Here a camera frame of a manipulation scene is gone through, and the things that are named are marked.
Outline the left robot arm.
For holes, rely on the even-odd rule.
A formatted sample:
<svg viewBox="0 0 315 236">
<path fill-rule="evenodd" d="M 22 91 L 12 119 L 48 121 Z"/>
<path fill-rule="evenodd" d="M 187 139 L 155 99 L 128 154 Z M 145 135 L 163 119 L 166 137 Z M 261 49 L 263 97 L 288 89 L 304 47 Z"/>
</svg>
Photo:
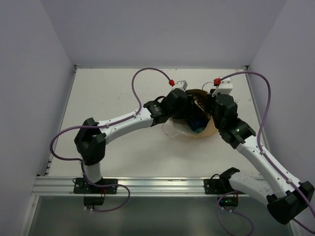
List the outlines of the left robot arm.
<svg viewBox="0 0 315 236">
<path fill-rule="evenodd" d="M 74 142 L 83 159 L 86 189 L 91 193 L 101 190 L 100 162 L 105 157 L 107 144 L 133 131 L 165 123 L 170 118 L 189 118 L 193 106 L 193 96 L 176 88 L 161 101 L 148 101 L 135 113 L 100 122 L 93 118 L 85 120 Z"/>
</svg>

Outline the blue chip snack bag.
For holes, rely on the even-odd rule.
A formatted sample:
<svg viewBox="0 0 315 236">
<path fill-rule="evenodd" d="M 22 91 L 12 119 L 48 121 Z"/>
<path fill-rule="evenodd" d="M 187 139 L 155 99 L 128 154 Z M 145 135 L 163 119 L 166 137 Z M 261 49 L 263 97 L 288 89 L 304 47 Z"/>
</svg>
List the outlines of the blue chip snack bag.
<svg viewBox="0 0 315 236">
<path fill-rule="evenodd" d="M 207 126 L 209 120 L 207 118 L 190 118 L 187 120 L 187 124 L 193 133 L 201 133 Z"/>
</svg>

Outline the brown paper bag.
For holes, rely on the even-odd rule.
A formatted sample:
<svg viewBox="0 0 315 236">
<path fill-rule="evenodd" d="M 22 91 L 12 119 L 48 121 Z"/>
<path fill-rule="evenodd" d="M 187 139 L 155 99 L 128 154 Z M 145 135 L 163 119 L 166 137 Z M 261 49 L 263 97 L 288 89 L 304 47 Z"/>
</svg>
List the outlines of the brown paper bag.
<svg viewBox="0 0 315 236">
<path fill-rule="evenodd" d="M 170 128 L 165 129 L 162 125 L 162 132 L 168 137 L 185 135 L 191 138 L 204 138 L 217 133 L 212 115 L 206 106 L 210 99 L 206 91 L 201 89 L 188 89 L 185 91 L 188 102 L 183 112 L 178 116 L 169 118 Z"/>
</svg>

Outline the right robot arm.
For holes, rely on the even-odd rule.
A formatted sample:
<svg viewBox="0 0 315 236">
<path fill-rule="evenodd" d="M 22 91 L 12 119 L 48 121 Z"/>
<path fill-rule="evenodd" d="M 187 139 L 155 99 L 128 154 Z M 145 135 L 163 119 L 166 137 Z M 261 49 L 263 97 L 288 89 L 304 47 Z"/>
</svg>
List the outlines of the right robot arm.
<svg viewBox="0 0 315 236">
<path fill-rule="evenodd" d="M 289 223 L 308 208 L 314 186 L 289 173 L 261 144 L 255 131 L 238 118 L 238 106 L 232 96 L 209 94 L 208 98 L 206 108 L 221 138 L 248 159 L 267 182 L 266 185 L 256 183 L 235 171 L 219 181 L 221 191 L 240 190 L 266 205 L 276 221 L 284 225 Z"/>
</svg>

